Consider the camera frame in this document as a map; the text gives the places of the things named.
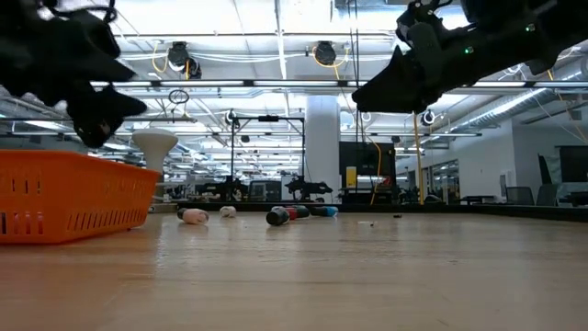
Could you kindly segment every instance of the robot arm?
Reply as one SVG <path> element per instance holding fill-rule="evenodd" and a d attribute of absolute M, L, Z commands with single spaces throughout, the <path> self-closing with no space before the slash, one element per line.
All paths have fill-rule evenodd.
<path fill-rule="evenodd" d="M 408 5 L 396 33 L 411 49 L 396 47 L 388 67 L 353 94 L 359 110 L 422 111 L 446 91 L 519 63 L 540 74 L 588 39 L 587 0 L 461 0 L 471 24 L 448 30 L 435 11 L 451 2 Z"/>
<path fill-rule="evenodd" d="M 32 93 L 49 107 L 67 101 L 67 113 L 82 141 L 101 147 L 125 117 L 143 113 L 141 101 L 118 93 L 112 85 L 100 91 L 91 81 L 124 82 L 135 73 L 119 63 L 109 22 L 117 18 L 115 1 L 62 12 L 57 0 L 7 0 L 0 7 L 0 85 L 13 96 Z M 38 10 L 53 17 L 43 19 Z M 103 19 L 89 10 L 105 12 Z"/>

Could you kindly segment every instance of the plastic basket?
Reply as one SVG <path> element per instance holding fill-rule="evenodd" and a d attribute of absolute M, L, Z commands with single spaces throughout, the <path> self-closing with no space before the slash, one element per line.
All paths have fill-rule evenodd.
<path fill-rule="evenodd" d="M 0 150 L 0 244 L 56 244 L 141 226 L 159 176 L 82 154 Z"/>

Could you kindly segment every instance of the plush toy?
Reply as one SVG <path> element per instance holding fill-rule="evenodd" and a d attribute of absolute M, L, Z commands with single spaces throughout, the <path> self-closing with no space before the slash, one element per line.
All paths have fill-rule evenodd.
<path fill-rule="evenodd" d="M 177 217 L 186 224 L 206 224 L 209 221 L 209 214 L 200 209 L 182 208 L 177 211 Z"/>
<path fill-rule="evenodd" d="M 233 206 L 224 206 L 220 208 L 221 217 L 235 217 L 237 216 L 237 210 Z"/>

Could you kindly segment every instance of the metal frame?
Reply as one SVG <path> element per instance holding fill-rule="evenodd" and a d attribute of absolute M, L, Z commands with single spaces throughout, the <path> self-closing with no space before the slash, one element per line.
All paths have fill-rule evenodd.
<path fill-rule="evenodd" d="M 272 116 L 272 117 L 268 117 L 268 116 L 257 116 L 257 117 L 253 117 L 253 116 L 235 116 L 232 118 L 231 121 L 231 179 L 234 177 L 234 160 L 235 160 L 235 136 L 237 135 L 273 135 L 273 132 L 253 132 L 253 134 L 247 134 L 247 133 L 243 133 L 240 134 L 240 131 L 242 129 L 244 129 L 245 126 L 247 126 L 247 124 L 249 124 L 249 122 L 251 122 L 252 120 L 259 120 L 259 121 L 263 121 L 263 119 L 272 119 L 272 120 L 285 120 L 288 124 L 290 124 L 290 127 L 292 129 L 294 129 L 298 135 L 300 135 L 302 137 L 302 174 L 301 176 L 304 177 L 304 165 L 305 165 L 305 157 L 306 157 L 306 121 L 304 118 L 291 118 L 291 117 L 280 117 L 280 116 Z M 244 120 L 244 123 L 241 124 L 240 128 L 236 131 L 235 130 L 235 121 L 238 120 Z M 293 120 L 298 120 L 302 123 L 302 131 L 298 130 L 292 123 Z"/>
<path fill-rule="evenodd" d="M 114 87 L 305 87 L 305 88 L 357 88 L 365 85 L 368 81 L 352 80 L 298 80 L 298 79 L 215 79 L 215 80 L 138 80 L 130 82 L 115 82 Z M 94 87 L 105 87 L 108 82 L 92 82 Z M 486 89 L 532 89 L 532 88 L 588 88 L 588 81 L 479 81 L 472 86 L 461 86 L 453 90 L 460 92 L 461 89 L 486 90 Z"/>

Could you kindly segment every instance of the white column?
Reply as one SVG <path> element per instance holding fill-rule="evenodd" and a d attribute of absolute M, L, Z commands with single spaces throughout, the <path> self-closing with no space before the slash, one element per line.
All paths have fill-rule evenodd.
<path fill-rule="evenodd" d="M 325 182 L 333 189 L 333 198 L 339 194 L 339 103 L 335 96 L 309 96 L 306 103 L 306 165 L 305 179 Z M 330 194 L 322 196 L 332 203 Z"/>

